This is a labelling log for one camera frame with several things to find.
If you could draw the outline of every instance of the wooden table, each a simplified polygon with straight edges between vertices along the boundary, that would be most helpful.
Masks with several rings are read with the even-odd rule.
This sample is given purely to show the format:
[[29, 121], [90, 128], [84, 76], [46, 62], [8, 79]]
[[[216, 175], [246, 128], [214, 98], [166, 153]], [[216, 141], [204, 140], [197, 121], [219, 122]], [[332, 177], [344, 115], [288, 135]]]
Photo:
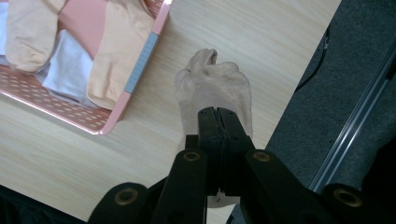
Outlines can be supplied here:
[[[198, 49], [216, 49], [250, 80], [253, 142], [265, 148], [340, 0], [175, 0], [145, 75], [112, 133], [84, 133], [0, 96], [0, 184], [88, 220], [123, 182], [168, 175], [183, 138], [175, 74]], [[209, 209], [225, 223], [233, 206]]]

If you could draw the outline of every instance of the pink tray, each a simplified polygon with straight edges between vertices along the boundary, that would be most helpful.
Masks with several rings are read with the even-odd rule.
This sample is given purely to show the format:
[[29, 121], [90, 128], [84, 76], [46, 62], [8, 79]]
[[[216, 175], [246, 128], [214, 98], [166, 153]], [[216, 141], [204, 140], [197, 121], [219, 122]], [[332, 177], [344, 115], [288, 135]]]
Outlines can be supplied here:
[[[101, 3], [97, 6], [102, 6], [102, 8], [98, 7], [96, 10], [96, 15], [93, 16], [104, 16], [106, 0], [97, 1]], [[156, 2], [159, 1], [149, 2], [151, 2], [150, 5], [148, 5], [149, 11], [155, 11], [156, 4], [158, 4]], [[154, 33], [155, 35], [161, 34], [163, 27], [165, 26], [166, 21], [169, 17], [169, 10], [172, 4], [172, 0], [164, 0], [161, 2], [163, 2], [161, 5], [161, 9], [158, 12], [154, 26], [152, 28], [152, 33]], [[77, 0], [69, 0], [69, 2], [64, 7], [63, 13], [60, 14], [60, 26], [69, 30], [69, 32], [75, 36], [75, 38], [81, 43], [81, 45], [86, 47], [87, 51], [94, 56], [99, 47], [100, 38], [96, 38], [96, 40], [92, 41], [90, 35], [102, 36], [103, 26], [99, 27], [96, 31], [93, 31], [90, 34], [86, 34], [84, 36], [84, 33], [81, 32], [81, 30], [83, 30], [84, 24], [74, 28], [73, 26], [70, 26], [70, 24], [73, 24], [73, 22], [76, 21], [63, 22], [63, 20], [67, 20], [67, 18], [70, 18], [68, 16], [65, 16], [64, 14], [73, 13], [71, 12], [73, 7], [77, 6], [81, 10], [81, 5], [79, 6], [75, 3], [77, 3]], [[41, 86], [41, 83], [38, 82], [34, 77], [13, 72], [8, 67], [3, 65], [0, 65], [0, 93], [21, 103], [34, 107], [35, 109], [38, 109], [42, 112], [45, 112], [57, 119], [61, 119], [64, 122], [74, 125], [81, 130], [84, 130], [85, 132], [98, 135], [105, 135], [113, 130], [117, 121], [121, 119], [123, 112], [128, 104], [128, 101], [131, 98], [131, 93], [129, 93], [128, 91], [124, 91], [121, 94], [120, 99], [117, 101], [116, 107], [112, 111], [103, 108], [90, 109], [78, 105], [73, 105], [71, 103], [62, 101], [49, 95], [47, 90], [43, 88]]]

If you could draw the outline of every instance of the black cable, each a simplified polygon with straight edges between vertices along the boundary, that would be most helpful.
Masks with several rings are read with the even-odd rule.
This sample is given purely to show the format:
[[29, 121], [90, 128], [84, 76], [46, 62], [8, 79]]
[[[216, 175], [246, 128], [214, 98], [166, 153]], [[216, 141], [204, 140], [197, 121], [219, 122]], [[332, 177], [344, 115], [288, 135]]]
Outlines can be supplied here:
[[298, 90], [300, 90], [303, 86], [306, 85], [306, 83], [308, 83], [318, 72], [319, 68], [321, 67], [323, 60], [324, 60], [324, 56], [326, 56], [326, 52], [327, 52], [327, 47], [329, 47], [329, 38], [330, 38], [330, 25], [327, 27], [326, 33], [325, 33], [325, 37], [324, 37], [324, 41], [323, 41], [323, 51], [320, 55], [320, 60], [318, 62], [317, 67], [315, 68], [315, 70], [312, 72], [312, 74], [303, 82], [301, 83], [294, 92], [297, 92]]

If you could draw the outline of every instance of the white cloth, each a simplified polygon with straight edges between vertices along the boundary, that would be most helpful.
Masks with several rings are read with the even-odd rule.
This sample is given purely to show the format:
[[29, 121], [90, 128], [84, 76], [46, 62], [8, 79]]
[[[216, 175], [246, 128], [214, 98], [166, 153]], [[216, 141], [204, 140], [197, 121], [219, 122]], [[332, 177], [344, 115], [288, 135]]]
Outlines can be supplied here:
[[8, 3], [0, 3], [0, 55], [6, 55], [6, 20]]
[[87, 98], [92, 59], [66, 30], [58, 34], [56, 49], [49, 64], [48, 75], [42, 83], [43, 87], [67, 102], [98, 108]]

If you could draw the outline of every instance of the beige cloth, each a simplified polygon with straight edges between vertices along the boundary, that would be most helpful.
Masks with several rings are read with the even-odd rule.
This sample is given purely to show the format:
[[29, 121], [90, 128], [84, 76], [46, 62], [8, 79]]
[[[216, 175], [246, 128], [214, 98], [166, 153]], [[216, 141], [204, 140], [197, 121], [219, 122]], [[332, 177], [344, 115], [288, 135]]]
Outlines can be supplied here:
[[153, 25], [138, 0], [108, 1], [104, 36], [87, 88], [96, 105], [114, 108]]
[[58, 14], [66, 0], [9, 0], [6, 57], [13, 70], [32, 75], [55, 46]]
[[[201, 49], [175, 77], [183, 132], [197, 134], [198, 112], [214, 106], [235, 112], [247, 135], [253, 137], [248, 79], [235, 63], [216, 64], [216, 59], [214, 49]], [[207, 199], [208, 207], [233, 203], [239, 203], [239, 197], [226, 197], [222, 192]]]

